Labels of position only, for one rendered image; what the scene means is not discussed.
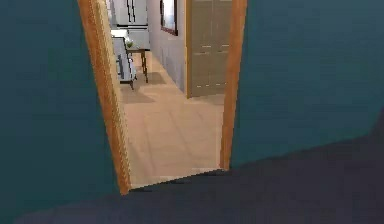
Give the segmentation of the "beige tall cupboard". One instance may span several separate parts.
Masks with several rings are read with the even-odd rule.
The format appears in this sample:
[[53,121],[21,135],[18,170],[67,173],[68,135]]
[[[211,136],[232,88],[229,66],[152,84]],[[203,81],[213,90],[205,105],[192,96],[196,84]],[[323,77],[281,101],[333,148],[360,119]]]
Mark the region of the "beige tall cupboard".
[[186,0],[187,97],[222,94],[232,0]]

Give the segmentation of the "dark wooden table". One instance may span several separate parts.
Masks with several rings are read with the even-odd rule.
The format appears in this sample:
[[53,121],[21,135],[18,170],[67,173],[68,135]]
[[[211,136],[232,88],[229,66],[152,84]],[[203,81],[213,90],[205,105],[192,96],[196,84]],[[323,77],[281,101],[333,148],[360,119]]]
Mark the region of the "dark wooden table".
[[142,67],[142,70],[143,70],[143,74],[145,76],[145,82],[148,83],[149,82],[149,79],[148,79],[148,68],[147,68],[147,60],[146,60],[146,50],[145,49],[142,49],[142,48],[139,48],[139,47],[131,47],[131,48],[128,48],[126,49],[126,52],[127,54],[139,54],[140,57],[141,57],[141,67]]

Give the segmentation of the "grey fridge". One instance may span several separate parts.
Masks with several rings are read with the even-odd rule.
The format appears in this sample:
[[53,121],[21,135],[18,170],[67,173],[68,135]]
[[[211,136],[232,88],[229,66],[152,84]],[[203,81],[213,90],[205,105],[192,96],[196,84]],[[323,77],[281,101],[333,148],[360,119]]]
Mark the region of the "grey fridge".
[[149,28],[146,0],[110,0],[112,24],[127,31],[138,47],[149,50]]

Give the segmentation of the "orange wooden door frame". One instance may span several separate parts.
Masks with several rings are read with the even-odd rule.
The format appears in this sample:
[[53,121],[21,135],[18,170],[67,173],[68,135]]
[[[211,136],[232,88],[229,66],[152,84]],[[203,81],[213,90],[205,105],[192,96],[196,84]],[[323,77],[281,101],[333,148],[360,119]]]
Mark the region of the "orange wooden door frame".
[[[119,192],[126,195],[132,189],[127,131],[124,127],[123,109],[119,104],[121,92],[117,80],[117,70],[112,64],[114,55],[112,40],[108,33],[110,28],[105,9],[106,2],[105,0],[77,0],[77,3],[92,63]],[[248,0],[232,1],[219,164],[222,170],[230,168],[247,3]]]

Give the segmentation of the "dark framed wall picture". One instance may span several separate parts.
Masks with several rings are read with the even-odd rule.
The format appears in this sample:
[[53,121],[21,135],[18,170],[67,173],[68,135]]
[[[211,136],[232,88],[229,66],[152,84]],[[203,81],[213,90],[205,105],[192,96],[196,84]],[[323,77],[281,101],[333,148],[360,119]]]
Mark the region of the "dark framed wall picture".
[[160,24],[162,31],[178,35],[177,0],[160,0]]

